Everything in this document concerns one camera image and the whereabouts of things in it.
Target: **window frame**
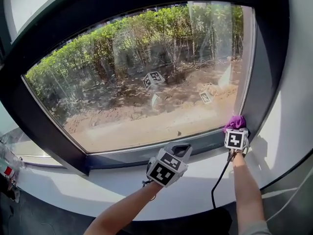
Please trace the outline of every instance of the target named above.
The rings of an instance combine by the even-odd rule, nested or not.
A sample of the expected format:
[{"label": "window frame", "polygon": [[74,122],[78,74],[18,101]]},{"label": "window frame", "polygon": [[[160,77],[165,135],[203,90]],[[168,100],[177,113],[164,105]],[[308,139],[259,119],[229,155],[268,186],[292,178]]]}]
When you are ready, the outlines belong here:
[{"label": "window frame", "polygon": [[[69,138],[69,135],[51,121],[49,115],[43,111],[42,104],[29,92],[22,75],[38,60],[53,51],[59,43],[103,19],[108,20],[127,11],[135,12],[144,7],[175,1],[188,0],[54,1],[27,25],[6,55],[4,67],[0,70],[1,102],[17,125],[41,149],[78,174],[88,175],[90,169],[146,164],[164,143],[86,154],[76,141]],[[288,0],[216,1],[227,1],[254,8],[255,23],[252,23],[251,27],[255,27],[255,37],[252,37],[255,48],[249,49],[254,53],[243,53],[245,56],[253,55],[251,63],[243,64],[250,67],[246,69],[247,72],[242,73],[243,79],[250,79],[247,84],[240,83],[237,95],[242,97],[237,97],[234,108],[235,113],[241,112],[246,118],[251,141],[270,108],[284,67],[289,38],[289,4]],[[244,43],[246,41],[251,43],[251,39],[244,40]],[[179,140],[188,140],[194,148],[192,155],[195,155],[223,146],[224,134],[222,129],[216,129]]]}]

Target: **gray sleeve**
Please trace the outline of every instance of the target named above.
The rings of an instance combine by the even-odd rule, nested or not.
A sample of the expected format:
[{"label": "gray sleeve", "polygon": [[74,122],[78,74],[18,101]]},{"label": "gray sleeve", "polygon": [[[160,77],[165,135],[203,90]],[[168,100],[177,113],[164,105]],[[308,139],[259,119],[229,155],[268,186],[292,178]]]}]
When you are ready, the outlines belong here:
[{"label": "gray sleeve", "polygon": [[271,235],[265,221],[258,221],[248,226],[241,235]]}]

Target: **glass pane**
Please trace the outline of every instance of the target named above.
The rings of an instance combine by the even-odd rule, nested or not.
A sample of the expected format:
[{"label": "glass pane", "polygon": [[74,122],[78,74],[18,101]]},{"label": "glass pane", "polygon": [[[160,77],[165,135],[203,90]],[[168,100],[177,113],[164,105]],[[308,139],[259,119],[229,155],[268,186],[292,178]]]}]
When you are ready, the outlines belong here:
[{"label": "glass pane", "polygon": [[227,2],[147,8],[63,43],[26,79],[87,152],[175,140],[230,119],[246,82],[243,25]]},{"label": "glass pane", "polygon": [[0,142],[17,156],[50,157],[19,128],[0,103]]}]

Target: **forearm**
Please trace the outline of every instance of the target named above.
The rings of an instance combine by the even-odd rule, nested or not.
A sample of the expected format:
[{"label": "forearm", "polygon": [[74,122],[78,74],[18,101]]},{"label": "forearm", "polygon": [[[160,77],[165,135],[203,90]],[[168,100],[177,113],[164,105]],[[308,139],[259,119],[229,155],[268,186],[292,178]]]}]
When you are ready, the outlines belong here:
[{"label": "forearm", "polygon": [[85,235],[116,234],[129,224],[161,189],[161,185],[152,182],[112,205],[92,222]]},{"label": "forearm", "polygon": [[265,220],[261,192],[241,153],[233,160],[239,233],[247,224]]}]

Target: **soil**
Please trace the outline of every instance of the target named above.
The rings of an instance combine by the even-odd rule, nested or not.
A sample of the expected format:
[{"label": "soil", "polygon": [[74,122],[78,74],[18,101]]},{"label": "soil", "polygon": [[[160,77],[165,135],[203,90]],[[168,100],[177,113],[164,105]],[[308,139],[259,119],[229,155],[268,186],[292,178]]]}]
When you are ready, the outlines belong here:
[{"label": "soil", "polygon": [[[218,86],[231,65],[231,81]],[[146,90],[140,78],[125,79],[105,107],[87,108],[66,120],[67,130],[88,152],[168,141],[223,126],[232,115],[241,61],[181,63],[175,75]],[[199,93],[213,101],[204,104]]]}]

